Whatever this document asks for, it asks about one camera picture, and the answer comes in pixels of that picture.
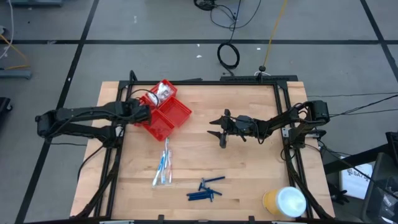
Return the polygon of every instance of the concrete floor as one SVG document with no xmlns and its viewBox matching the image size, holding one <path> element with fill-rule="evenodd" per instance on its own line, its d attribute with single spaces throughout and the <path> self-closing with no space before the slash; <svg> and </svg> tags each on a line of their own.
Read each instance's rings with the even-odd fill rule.
<svg viewBox="0 0 398 224">
<path fill-rule="evenodd" d="M 29 58 L 31 80 L 0 80 L 0 96 L 10 97 L 14 110 L 0 132 L 0 223 L 14 223 L 37 162 L 43 139 L 36 135 L 34 116 L 56 107 L 76 44 L 39 44 L 30 40 L 79 40 L 94 0 L 69 0 L 61 8 L 37 7 L 14 10 L 15 39 Z M 367 0 L 386 40 L 398 40 L 395 0 Z M 222 1 L 236 10 L 237 0 Z M 258 1 L 243 0 L 239 20 L 253 14 Z M 259 13 L 234 39 L 268 39 L 282 1 L 262 0 Z M 215 19 L 229 21 L 215 11 Z M 0 1 L 0 24 L 9 26 L 9 8 Z M 101 82 L 128 79 L 133 69 L 139 80 L 218 80 L 225 72 L 216 57 L 218 44 L 204 40 L 228 39 L 231 33 L 211 23 L 209 12 L 197 9 L 191 1 L 100 0 L 88 33 L 88 40 L 198 40 L 190 44 L 84 45 L 64 107 L 95 105 Z M 360 0 L 289 1 L 275 39 L 286 40 L 377 40 Z M 236 75 L 252 75 L 265 56 L 265 44 L 236 44 L 241 62 Z M 398 57 L 398 45 L 388 45 Z M 222 57 L 234 60 L 228 49 Z M 0 60 L 0 67 L 21 62 L 15 52 Z M 397 91 L 396 76 L 380 44 L 275 44 L 267 72 L 272 75 L 298 75 L 308 95 L 335 95 Z M 384 95 L 324 98 L 331 113 L 365 105 Z M 368 109 L 396 108 L 389 100 Z M 384 144 L 387 131 L 397 131 L 398 112 L 339 116 L 327 124 L 324 137 L 335 151 L 355 154 Z M 83 138 L 57 141 L 86 142 Z M 83 160 L 84 147 L 51 146 L 40 176 L 26 222 L 68 218 L 76 187 L 76 173 Z M 336 210 L 358 213 L 361 201 Z"/>
</svg>

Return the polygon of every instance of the yellow cup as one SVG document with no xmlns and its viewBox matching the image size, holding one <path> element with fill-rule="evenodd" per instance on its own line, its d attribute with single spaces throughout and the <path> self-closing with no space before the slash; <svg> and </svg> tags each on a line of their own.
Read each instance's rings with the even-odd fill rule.
<svg viewBox="0 0 398 224">
<path fill-rule="evenodd" d="M 303 193 L 295 187 L 266 192 L 262 197 L 262 205 L 273 215 L 285 215 L 290 218 L 301 216 L 307 207 Z"/>
</svg>

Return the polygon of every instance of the wooden tabletop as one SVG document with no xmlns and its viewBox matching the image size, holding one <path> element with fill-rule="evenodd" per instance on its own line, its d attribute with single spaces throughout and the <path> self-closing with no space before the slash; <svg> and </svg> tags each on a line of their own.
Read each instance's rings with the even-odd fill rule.
<svg viewBox="0 0 398 224">
<path fill-rule="evenodd" d="M 116 99 L 118 82 L 103 82 L 98 106 Z M 302 82 L 288 82 L 291 104 L 307 100 Z M 135 86 L 134 89 L 151 86 Z M 207 130 L 221 131 L 209 121 L 220 118 L 228 108 L 232 116 L 240 114 L 267 120 L 277 115 L 275 96 L 271 86 L 213 86 L 179 85 L 177 98 L 192 110 L 190 118 L 170 135 L 172 150 L 172 185 L 152 188 L 157 166 L 164 149 L 144 128 L 128 125 L 124 137 L 119 177 L 114 199 L 112 219 L 156 220 L 286 220 L 271 215 L 262 206 L 262 196 L 272 189 L 289 186 L 285 162 L 280 158 L 280 131 L 259 145 L 257 139 L 229 136 L 227 148 L 219 147 L 219 140 Z M 282 105 L 285 105 L 283 93 Z M 93 126 L 109 125 L 109 121 L 93 122 Z M 316 140 L 307 144 L 318 146 Z M 90 139 L 85 157 L 100 147 Z M 318 203 L 334 216 L 320 153 L 311 147 L 301 150 L 308 189 Z M 71 215 L 76 215 L 98 189 L 105 150 L 98 153 L 83 168 Z M 200 179 L 226 176 L 209 186 L 223 193 L 209 200 L 189 202 L 186 194 L 196 192 Z M 104 195 L 103 208 L 108 201 Z"/>
</svg>

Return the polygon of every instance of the red plastic crate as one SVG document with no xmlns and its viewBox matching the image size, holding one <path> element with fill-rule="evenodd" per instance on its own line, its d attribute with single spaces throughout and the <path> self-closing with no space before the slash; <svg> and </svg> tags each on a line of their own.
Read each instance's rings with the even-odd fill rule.
<svg viewBox="0 0 398 224">
<path fill-rule="evenodd" d="M 174 96 L 165 100 L 159 110 L 177 127 L 181 127 L 192 113 L 192 110 Z"/>
<path fill-rule="evenodd" d="M 168 80 L 162 80 L 161 81 L 164 85 L 168 85 L 169 87 L 170 87 L 170 89 L 172 89 L 172 91 L 173 91 L 173 93 L 171 94 L 171 96 L 177 96 L 177 88 L 175 88 Z M 153 92 L 153 93 L 157 93 L 157 89 L 159 88 L 159 85 L 160 85 L 160 83 L 161 82 L 159 82 L 158 84 L 156 84 L 156 86 L 154 86 L 153 88 L 151 88 L 150 89 L 150 91 L 151 92 Z M 149 98 L 149 95 L 150 93 L 146 93 L 145 94 L 145 97 L 147 97 L 147 99 L 149 100 L 149 102 L 150 102 L 150 105 L 156 105 L 156 103 L 154 103 L 154 102 L 152 102 L 152 100 L 150 100 L 150 98 Z M 162 106 L 166 101 L 167 101 L 168 99 L 166 99 L 165 101 L 163 101 L 163 102 L 161 102 L 160 104 L 159 104 L 159 106 Z"/>
<path fill-rule="evenodd" d="M 174 128 L 173 122 L 171 122 L 159 110 L 153 110 L 150 125 L 143 124 L 143 126 L 158 141 L 163 141 L 164 139 L 166 139 L 166 137 L 172 133 Z"/>
</svg>

